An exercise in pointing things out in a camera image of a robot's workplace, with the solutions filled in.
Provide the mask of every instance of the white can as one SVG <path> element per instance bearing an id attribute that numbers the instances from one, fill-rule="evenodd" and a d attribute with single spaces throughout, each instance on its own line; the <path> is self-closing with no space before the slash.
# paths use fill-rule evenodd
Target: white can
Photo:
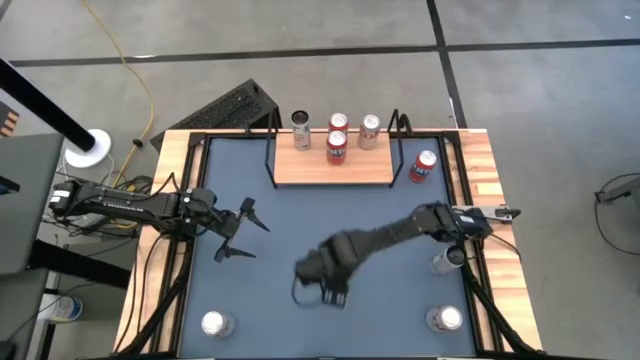
<path id="1" fill-rule="evenodd" d="M 291 114 L 293 124 L 293 143 L 298 150 L 311 148 L 311 130 L 309 129 L 309 114 L 298 110 Z"/>
<path id="2" fill-rule="evenodd" d="M 43 294 L 38 312 L 38 320 L 71 322 L 82 314 L 82 301 L 53 294 Z"/>
<path id="3" fill-rule="evenodd" d="M 364 150 L 375 149 L 380 133 L 380 119 L 375 115 L 367 115 L 362 119 L 360 125 L 360 136 L 358 136 L 358 146 Z"/>
<path id="4" fill-rule="evenodd" d="M 444 275 L 462 266 L 465 260 L 466 256 L 462 248 L 453 245 L 433 258 L 431 269 L 434 274 Z"/>
<path id="5" fill-rule="evenodd" d="M 236 328 L 236 320 L 229 314 L 209 311 L 202 318 L 202 330 L 209 336 L 227 337 Z"/>
<path id="6" fill-rule="evenodd" d="M 425 320 L 433 331 L 454 331 L 462 325 L 462 314 L 453 306 L 440 306 L 429 310 Z"/>

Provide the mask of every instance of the white base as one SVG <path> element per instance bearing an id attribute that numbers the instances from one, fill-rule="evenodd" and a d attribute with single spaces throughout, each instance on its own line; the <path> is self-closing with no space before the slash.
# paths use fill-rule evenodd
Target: white base
<path id="1" fill-rule="evenodd" d="M 109 151 L 111 151 L 111 138 L 109 137 L 109 134 L 100 129 L 90 129 L 89 134 L 96 139 L 96 143 L 93 145 L 93 148 L 84 152 L 74 145 L 71 145 L 64 153 L 64 158 L 67 164 L 76 168 L 84 169 L 98 164 L 107 157 Z"/>

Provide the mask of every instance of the silver can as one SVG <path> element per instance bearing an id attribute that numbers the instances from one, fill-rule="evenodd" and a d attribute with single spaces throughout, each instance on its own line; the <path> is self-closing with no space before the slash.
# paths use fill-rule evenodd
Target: silver can
<path id="1" fill-rule="evenodd" d="M 309 114 L 306 111 L 298 110 L 291 114 L 293 124 L 293 143 L 298 150 L 309 150 L 311 148 L 311 130 L 309 129 Z"/>
<path id="2" fill-rule="evenodd" d="M 462 325 L 462 314 L 453 306 L 440 306 L 429 310 L 425 320 L 433 331 L 455 331 Z"/>
<path id="3" fill-rule="evenodd" d="M 434 274 L 444 275 L 462 266 L 465 260 L 466 256 L 462 248 L 453 245 L 433 258 L 431 269 Z"/>
<path id="4" fill-rule="evenodd" d="M 380 133 L 380 119 L 375 115 L 367 115 L 362 119 L 360 125 L 360 136 L 358 136 L 358 146 L 364 150 L 371 150 L 378 143 Z"/>
<path id="5" fill-rule="evenodd" d="M 236 320 L 229 314 L 209 311 L 202 318 L 202 330 L 209 336 L 227 337 L 235 328 Z"/>

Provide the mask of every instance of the white cable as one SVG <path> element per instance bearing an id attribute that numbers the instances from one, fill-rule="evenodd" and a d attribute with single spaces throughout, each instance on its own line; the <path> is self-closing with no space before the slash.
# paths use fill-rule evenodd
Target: white cable
<path id="1" fill-rule="evenodd" d="M 104 184 L 109 184 L 109 182 L 111 182 L 111 174 L 113 174 L 113 169 L 115 169 L 116 167 L 116 161 L 113 160 L 113 157 L 111 156 L 111 154 L 107 154 L 107 156 L 109 157 L 109 159 L 111 159 L 111 170 L 109 170 L 109 174 L 107 177 L 107 182 L 103 182 Z"/>
<path id="2" fill-rule="evenodd" d="M 67 172 L 67 161 L 64 159 L 64 155 L 62 155 L 62 164 L 56 168 L 56 172 L 60 171 L 60 169 L 64 170 L 64 177 L 69 180 L 69 173 Z"/>

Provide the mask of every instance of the can lid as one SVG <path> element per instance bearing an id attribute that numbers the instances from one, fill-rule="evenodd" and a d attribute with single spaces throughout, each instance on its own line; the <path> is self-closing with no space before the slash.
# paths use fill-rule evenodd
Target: can lid
<path id="1" fill-rule="evenodd" d="M 453 306 L 446 306 L 442 309 L 440 318 L 442 319 L 442 324 L 451 330 L 455 330 L 462 325 L 462 314 Z"/>
<path id="2" fill-rule="evenodd" d="M 217 334 L 224 326 L 224 317 L 217 311 L 209 311 L 202 318 L 202 329 L 208 334 Z"/>
<path id="3" fill-rule="evenodd" d="M 331 115 L 331 125 L 336 127 L 343 127 L 347 125 L 347 115 L 341 113 L 335 113 Z"/>
<path id="4" fill-rule="evenodd" d="M 434 154 L 432 151 L 429 151 L 429 150 L 421 151 L 418 157 L 420 158 L 420 162 L 424 166 L 433 166 L 436 164 L 436 161 L 437 161 L 436 154 Z"/>
<path id="5" fill-rule="evenodd" d="M 380 126 L 380 119 L 375 115 L 367 115 L 364 117 L 364 120 L 362 120 L 362 124 L 367 129 L 376 129 Z"/>
<path id="6" fill-rule="evenodd" d="M 296 125 L 304 125 L 309 121 L 309 114 L 306 111 L 298 110 L 291 114 L 291 121 Z"/>
<path id="7" fill-rule="evenodd" d="M 464 263 L 464 251 L 460 247 L 454 245 L 447 249 L 447 259 L 454 265 L 462 265 Z"/>
<path id="8" fill-rule="evenodd" d="M 332 131 L 329 133 L 329 144 L 333 146 L 341 146 L 347 142 L 347 135 L 342 131 Z"/>

